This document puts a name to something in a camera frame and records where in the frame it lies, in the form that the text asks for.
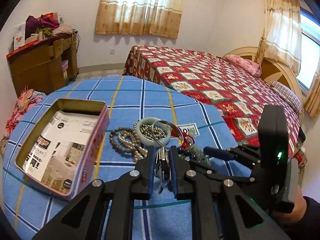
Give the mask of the person's right hand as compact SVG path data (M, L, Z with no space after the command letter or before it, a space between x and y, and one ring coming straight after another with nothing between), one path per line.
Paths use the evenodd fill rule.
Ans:
M303 198L300 186L297 186L295 207L291 213L274 212L272 217L284 224L293 224L299 222L305 215L307 209L306 200Z

